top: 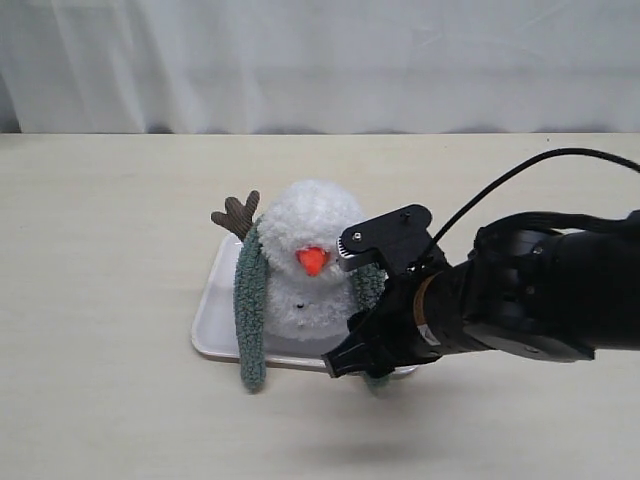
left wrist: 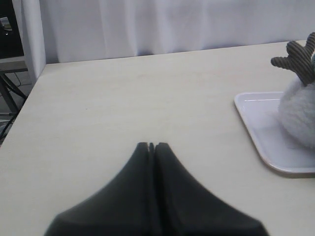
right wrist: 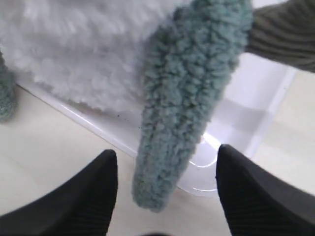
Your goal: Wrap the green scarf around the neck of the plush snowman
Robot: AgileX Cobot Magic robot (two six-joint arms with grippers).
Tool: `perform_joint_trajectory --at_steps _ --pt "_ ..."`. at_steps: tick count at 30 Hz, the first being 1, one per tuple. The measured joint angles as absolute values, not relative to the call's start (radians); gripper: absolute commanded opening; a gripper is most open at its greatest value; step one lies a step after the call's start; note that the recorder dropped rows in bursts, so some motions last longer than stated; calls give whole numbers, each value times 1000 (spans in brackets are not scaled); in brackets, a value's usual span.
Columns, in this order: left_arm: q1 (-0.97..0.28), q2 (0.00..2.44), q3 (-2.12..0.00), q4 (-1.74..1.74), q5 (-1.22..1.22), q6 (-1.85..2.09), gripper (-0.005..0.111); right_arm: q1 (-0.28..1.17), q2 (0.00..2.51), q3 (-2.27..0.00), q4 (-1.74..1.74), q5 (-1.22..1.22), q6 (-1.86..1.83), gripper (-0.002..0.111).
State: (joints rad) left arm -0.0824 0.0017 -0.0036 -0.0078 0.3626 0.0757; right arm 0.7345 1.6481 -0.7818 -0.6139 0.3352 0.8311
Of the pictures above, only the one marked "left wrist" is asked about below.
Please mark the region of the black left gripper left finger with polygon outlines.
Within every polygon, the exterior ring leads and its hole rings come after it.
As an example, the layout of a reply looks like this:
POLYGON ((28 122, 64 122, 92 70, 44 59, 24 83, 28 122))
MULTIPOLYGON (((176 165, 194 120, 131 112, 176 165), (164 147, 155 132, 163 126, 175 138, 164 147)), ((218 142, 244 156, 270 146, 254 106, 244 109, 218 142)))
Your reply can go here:
POLYGON ((97 193, 58 214, 47 236, 152 236, 152 143, 138 143, 120 172, 97 193))

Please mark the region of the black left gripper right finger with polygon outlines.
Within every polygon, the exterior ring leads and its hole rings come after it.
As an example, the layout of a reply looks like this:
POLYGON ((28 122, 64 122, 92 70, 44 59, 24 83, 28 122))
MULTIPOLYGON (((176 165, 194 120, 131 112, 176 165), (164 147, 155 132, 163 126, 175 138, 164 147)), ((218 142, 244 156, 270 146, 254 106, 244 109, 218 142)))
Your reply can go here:
POLYGON ((266 236, 257 219, 222 201, 199 183, 167 143, 154 153, 158 208, 165 236, 266 236))

